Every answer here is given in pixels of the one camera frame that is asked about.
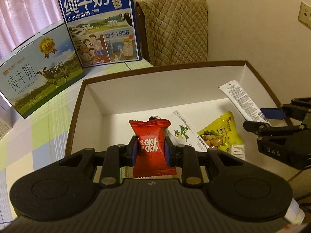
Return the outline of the brown white cardboard box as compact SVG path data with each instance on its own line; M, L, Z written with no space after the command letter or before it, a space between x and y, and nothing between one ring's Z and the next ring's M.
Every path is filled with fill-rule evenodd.
M262 155L255 135L244 131L243 116L219 87L238 81L259 107L280 102L258 72L246 61L148 67L109 74L89 72L78 87L65 154L83 148L103 151L126 144L133 135L129 121L155 115L167 118L175 110L200 130L226 111L234 115L245 141L246 160L291 182L299 171Z

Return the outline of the quilted beige chair cover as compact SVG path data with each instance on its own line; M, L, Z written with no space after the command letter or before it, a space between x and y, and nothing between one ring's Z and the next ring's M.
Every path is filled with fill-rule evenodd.
M207 61L206 0L137 0L144 59L153 66Z

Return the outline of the pink curtain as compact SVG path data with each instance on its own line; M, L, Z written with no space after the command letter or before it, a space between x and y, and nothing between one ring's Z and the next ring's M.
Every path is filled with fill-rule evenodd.
M1 0L1 57L62 19L58 0Z

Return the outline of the white green medicine box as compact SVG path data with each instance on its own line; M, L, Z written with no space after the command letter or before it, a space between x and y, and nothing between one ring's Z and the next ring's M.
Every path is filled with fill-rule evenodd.
M168 116L171 125L168 127L167 135L174 145L188 145L196 151L207 152L208 145L195 132L193 127L186 121L178 110Z

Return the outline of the small white carton box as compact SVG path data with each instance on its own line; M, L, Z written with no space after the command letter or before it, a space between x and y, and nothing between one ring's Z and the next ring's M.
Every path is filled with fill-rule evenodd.
M12 108L1 96L0 102L0 140L12 129Z

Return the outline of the red candy packet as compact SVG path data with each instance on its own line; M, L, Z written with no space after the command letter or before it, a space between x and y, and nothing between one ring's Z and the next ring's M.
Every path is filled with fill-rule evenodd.
M165 158L165 131L171 125L167 119L153 119L147 122L130 120L138 136L138 155L133 167L134 178L176 175L176 168L169 167Z

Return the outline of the single beige wall socket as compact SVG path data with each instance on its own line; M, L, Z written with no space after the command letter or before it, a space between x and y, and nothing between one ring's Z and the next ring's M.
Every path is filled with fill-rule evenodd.
M308 28L311 28L311 7L304 2L301 2L298 20Z

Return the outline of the green cow milk box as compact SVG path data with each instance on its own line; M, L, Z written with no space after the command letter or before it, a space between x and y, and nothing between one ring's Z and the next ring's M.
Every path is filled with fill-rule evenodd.
M58 22L26 40L1 61L1 93L27 118L84 75L67 26Z

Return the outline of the yellow snack packet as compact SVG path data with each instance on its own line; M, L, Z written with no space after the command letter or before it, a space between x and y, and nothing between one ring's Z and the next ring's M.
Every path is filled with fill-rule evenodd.
M231 111L224 113L197 133L209 147L245 160L245 143L237 131Z

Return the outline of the white ointment tube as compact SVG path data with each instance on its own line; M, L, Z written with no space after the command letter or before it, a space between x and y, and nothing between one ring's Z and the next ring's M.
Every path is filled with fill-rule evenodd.
M237 81L223 84L219 89L229 98L245 120L269 124L266 116Z

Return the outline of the blue milk carton box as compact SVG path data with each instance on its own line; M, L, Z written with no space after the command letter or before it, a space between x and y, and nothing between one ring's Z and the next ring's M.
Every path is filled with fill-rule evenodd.
M58 0L82 67L141 59L134 0Z

